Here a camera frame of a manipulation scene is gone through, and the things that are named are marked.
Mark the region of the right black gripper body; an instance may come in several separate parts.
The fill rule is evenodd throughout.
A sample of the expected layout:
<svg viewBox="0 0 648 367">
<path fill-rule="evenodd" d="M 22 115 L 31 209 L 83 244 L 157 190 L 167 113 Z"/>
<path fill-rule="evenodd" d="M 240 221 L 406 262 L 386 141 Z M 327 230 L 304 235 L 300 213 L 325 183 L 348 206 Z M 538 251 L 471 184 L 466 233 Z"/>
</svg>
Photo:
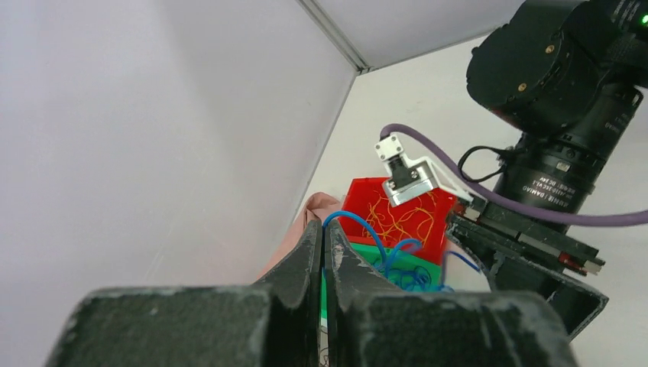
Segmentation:
<svg viewBox="0 0 648 367">
<path fill-rule="evenodd" d="M 580 216 L 578 211 L 635 116 L 643 94 L 632 83 L 569 86 L 565 92 L 546 85 L 539 92 L 526 83 L 512 89 L 467 85 L 476 103 L 521 130 L 509 149 L 493 148 L 502 164 L 493 190 L 464 171 L 466 151 L 456 174 L 486 200 L 565 232 L 569 226 L 621 227 L 643 224 L 643 212 Z"/>
</svg>

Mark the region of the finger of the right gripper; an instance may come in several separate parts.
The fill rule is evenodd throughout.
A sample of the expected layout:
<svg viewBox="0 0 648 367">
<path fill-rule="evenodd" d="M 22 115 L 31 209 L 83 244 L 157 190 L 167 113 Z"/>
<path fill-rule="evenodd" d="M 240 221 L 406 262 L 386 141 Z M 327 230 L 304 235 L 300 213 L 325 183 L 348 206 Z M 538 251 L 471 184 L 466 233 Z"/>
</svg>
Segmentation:
<svg viewBox="0 0 648 367">
<path fill-rule="evenodd" d="M 609 297 L 566 274 L 525 258 L 494 253 L 485 262 L 489 285 L 497 291 L 530 291 L 560 316 L 570 339 L 577 337 L 607 306 Z"/>
</svg>

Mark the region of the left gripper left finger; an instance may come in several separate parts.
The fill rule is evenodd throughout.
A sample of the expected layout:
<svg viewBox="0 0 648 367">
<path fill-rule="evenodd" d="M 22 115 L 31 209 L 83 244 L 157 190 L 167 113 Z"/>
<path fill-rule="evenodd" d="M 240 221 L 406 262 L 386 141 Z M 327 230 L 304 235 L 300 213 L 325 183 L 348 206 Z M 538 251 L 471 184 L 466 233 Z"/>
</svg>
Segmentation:
<svg viewBox="0 0 648 367">
<path fill-rule="evenodd" d="M 316 366 L 322 223 L 249 285 L 113 287 L 87 294 L 48 366 Z"/>
</svg>

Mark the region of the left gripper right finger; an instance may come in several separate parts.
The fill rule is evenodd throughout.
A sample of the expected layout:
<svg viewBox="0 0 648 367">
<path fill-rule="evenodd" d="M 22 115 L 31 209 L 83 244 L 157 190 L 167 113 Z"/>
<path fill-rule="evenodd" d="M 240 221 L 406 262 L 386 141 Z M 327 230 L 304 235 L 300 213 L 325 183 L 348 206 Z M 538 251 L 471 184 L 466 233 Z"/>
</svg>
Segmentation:
<svg viewBox="0 0 648 367">
<path fill-rule="evenodd" d="M 412 293 L 323 230 L 332 366 L 575 366 L 562 321 L 530 292 Z"/>
</svg>

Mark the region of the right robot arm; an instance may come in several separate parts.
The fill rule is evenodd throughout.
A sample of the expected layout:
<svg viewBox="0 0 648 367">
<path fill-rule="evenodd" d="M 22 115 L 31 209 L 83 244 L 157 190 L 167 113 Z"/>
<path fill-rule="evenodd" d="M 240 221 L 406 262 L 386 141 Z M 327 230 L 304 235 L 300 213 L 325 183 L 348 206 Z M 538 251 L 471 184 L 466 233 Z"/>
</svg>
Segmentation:
<svg viewBox="0 0 648 367">
<path fill-rule="evenodd" d="M 472 51 L 467 90 L 520 130 L 500 149 L 494 193 L 449 214 L 448 234 L 485 268 L 496 291 L 533 291 L 570 338 L 608 298 L 582 282 L 604 265 L 570 226 L 635 226 L 646 216 L 579 215 L 643 99 L 645 1 L 526 1 Z"/>
</svg>

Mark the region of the green plastic bin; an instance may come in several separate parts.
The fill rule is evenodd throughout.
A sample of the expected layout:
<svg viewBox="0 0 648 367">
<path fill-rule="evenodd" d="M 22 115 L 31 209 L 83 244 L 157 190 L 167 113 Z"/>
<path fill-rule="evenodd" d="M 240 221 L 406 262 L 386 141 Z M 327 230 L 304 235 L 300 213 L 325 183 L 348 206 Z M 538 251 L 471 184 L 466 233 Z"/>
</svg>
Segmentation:
<svg viewBox="0 0 648 367">
<path fill-rule="evenodd" d="M 384 275 L 381 255 L 377 247 L 351 243 L 351 247 L 372 267 Z M 400 253 L 388 271 L 387 279 L 405 291 L 435 292 L 439 290 L 441 268 L 432 262 L 408 253 Z"/>
</svg>

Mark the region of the red plastic bin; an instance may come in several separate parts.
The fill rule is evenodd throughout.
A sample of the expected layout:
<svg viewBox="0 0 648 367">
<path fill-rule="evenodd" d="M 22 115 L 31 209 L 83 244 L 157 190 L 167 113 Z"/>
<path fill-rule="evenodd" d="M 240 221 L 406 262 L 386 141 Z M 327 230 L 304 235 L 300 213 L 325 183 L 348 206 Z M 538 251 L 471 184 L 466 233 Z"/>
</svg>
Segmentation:
<svg viewBox="0 0 648 367">
<path fill-rule="evenodd" d="M 440 265 L 446 248 L 446 217 L 456 198 L 435 189 L 400 206 L 391 206 L 382 187 L 385 180 L 384 177 L 353 179 L 342 210 L 365 220 L 384 247 L 393 248 L 404 239 L 417 239 L 423 247 L 415 256 Z"/>
</svg>

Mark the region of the pink cloth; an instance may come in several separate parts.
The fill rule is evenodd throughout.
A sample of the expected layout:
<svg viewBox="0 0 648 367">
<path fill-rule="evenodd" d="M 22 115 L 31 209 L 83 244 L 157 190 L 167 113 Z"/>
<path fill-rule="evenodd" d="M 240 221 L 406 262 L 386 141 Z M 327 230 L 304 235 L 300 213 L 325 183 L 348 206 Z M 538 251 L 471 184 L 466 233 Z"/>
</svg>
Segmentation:
<svg viewBox="0 0 648 367">
<path fill-rule="evenodd" d="M 279 264 L 288 254 L 296 247 L 300 237 L 308 222 L 314 219 L 326 219 L 330 214 L 342 208 L 342 201 L 328 195 L 327 193 L 318 192 L 309 196 L 302 209 L 296 215 L 295 220 L 288 228 L 283 241 L 276 252 L 271 256 L 270 261 L 261 270 L 258 278 L 262 278 L 275 265 Z"/>
</svg>

